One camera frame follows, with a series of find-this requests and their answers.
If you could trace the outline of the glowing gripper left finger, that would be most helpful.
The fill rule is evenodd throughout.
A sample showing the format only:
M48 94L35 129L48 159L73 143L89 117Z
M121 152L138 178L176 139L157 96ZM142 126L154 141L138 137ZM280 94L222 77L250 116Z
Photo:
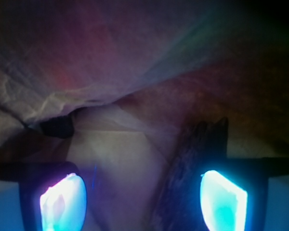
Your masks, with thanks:
M80 231L86 210L75 164L0 163L0 231Z

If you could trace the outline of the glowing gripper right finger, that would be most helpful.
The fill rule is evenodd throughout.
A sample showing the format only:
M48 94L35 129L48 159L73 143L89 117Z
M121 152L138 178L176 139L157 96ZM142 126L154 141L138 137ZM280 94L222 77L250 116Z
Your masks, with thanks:
M199 196L210 231L289 231L289 158L210 161Z

